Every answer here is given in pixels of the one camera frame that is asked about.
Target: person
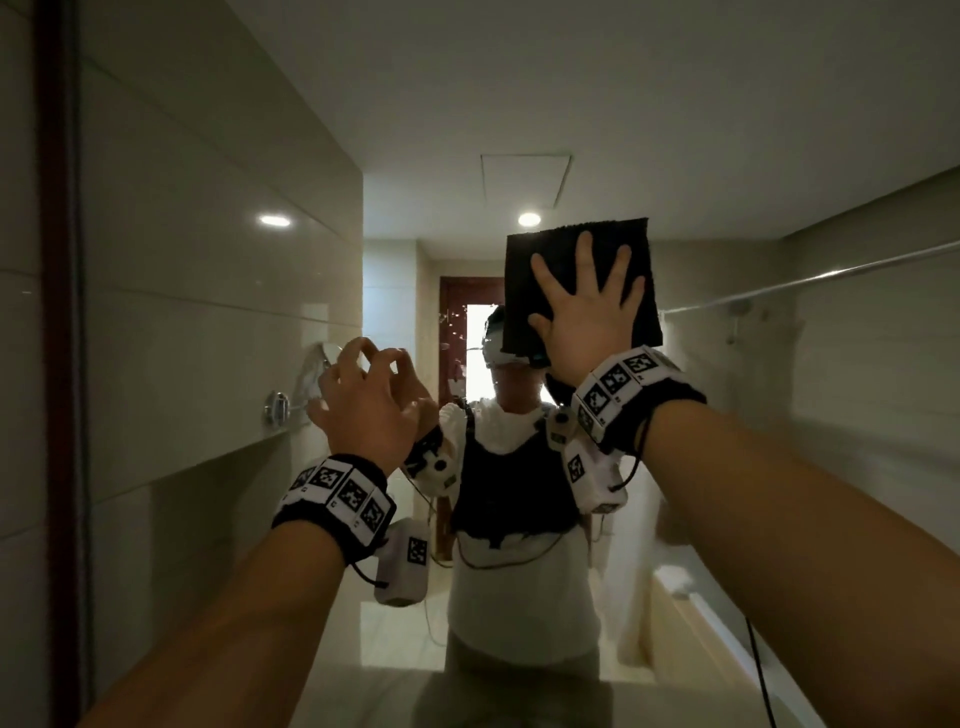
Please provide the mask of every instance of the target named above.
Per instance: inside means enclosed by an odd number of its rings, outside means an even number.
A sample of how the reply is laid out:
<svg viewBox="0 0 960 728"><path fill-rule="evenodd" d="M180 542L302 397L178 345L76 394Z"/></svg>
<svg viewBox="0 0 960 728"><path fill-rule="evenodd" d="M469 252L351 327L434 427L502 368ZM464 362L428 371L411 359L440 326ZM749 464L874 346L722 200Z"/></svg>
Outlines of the person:
<svg viewBox="0 0 960 728"><path fill-rule="evenodd" d="M452 402L425 418L421 437L435 428L442 434L443 469L408 473L425 494L449 497L453 507L445 669L538 667L596 678L600 621L588 581L588 535L562 453L550 441L552 423L568 416L541 401L544 369L501 350L504 316L498 306L484 335L495 397ZM425 398L409 357L397 366Z"/></svg>
<svg viewBox="0 0 960 728"><path fill-rule="evenodd" d="M599 291L588 233L577 291L532 267L554 313L534 318L553 372L577 386L631 347L637 286L620 290L629 251ZM391 471L416 441L423 405L385 370L349 358L322 381L318 420L331 450ZM643 462L721 586L834 728L960 725L960 556L919 527L734 418L667 400L636 428ZM202 614L159 645L82 721L83 728L284 725L343 576L338 542L285 522Z"/></svg>

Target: recessed light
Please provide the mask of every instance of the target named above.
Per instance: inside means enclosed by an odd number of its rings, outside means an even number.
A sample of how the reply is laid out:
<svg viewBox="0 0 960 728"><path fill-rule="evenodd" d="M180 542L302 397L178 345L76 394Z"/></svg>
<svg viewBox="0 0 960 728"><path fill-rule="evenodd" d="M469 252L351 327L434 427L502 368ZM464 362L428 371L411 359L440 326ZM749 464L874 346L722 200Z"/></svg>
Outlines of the recessed light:
<svg viewBox="0 0 960 728"><path fill-rule="evenodd" d="M293 221L286 215L260 215L256 218L260 225L268 228L289 228Z"/></svg>
<svg viewBox="0 0 960 728"><path fill-rule="evenodd" d="M540 216L536 212L524 212L516 221L524 228L535 228L540 224Z"/></svg>

